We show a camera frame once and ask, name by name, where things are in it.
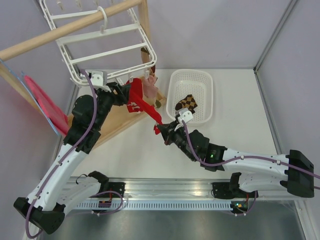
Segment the plain red sock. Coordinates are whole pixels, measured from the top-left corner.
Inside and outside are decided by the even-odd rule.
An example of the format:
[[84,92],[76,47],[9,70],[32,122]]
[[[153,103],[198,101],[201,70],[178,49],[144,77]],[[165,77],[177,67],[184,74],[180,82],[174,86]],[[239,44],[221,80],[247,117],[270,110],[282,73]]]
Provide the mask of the plain red sock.
[[156,135],[158,135],[160,132],[157,132],[157,125],[162,125],[162,117],[161,115],[156,111],[154,106],[149,105],[147,102],[145,102],[145,110],[143,112],[147,113],[154,121],[155,125],[153,127],[153,131]]

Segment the brown argyle sock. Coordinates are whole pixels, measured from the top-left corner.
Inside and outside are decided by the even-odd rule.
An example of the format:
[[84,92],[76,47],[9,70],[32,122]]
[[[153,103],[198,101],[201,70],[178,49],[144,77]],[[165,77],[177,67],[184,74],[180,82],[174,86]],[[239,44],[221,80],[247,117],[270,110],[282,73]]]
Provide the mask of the brown argyle sock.
[[195,98],[193,97],[192,94],[188,94],[185,98],[180,100],[176,105],[175,105],[175,110],[181,110],[183,108],[187,108],[189,111],[192,113],[195,112],[195,108],[198,106],[198,104],[195,101]]

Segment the red sock white print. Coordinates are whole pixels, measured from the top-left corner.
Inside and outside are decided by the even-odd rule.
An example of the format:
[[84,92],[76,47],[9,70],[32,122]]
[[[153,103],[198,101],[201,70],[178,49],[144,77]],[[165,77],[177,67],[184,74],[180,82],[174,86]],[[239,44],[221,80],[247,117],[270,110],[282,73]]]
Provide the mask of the red sock white print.
[[129,113],[144,112],[146,103],[143,100],[143,85],[140,78],[128,80],[125,84],[129,89],[128,102],[126,104]]

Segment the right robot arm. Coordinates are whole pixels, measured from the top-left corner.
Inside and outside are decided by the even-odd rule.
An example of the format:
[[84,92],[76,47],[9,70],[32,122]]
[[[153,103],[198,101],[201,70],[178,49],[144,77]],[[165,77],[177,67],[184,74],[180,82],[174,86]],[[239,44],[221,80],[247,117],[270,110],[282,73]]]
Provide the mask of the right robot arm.
[[165,145],[176,145],[191,161],[198,162],[207,171],[230,172],[224,189],[230,198],[258,195],[259,191],[286,190],[301,198],[315,195],[313,163],[299,150],[289,154],[263,155],[242,152],[210,143],[198,130],[188,132],[186,125],[176,121],[158,124]]

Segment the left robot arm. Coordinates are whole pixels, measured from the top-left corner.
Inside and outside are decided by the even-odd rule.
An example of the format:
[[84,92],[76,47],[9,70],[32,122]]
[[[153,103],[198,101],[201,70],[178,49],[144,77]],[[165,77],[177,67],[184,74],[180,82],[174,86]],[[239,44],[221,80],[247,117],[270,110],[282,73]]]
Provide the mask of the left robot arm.
[[93,89],[92,95],[80,96],[74,104],[73,120],[60,151],[37,187],[27,196],[15,200],[14,208],[41,232],[54,233],[67,214],[89,197],[103,198],[116,194],[109,178],[93,171],[71,190],[62,190],[78,165],[89,155],[101,136],[101,128],[113,106],[129,101],[129,84],[108,84],[110,91]]

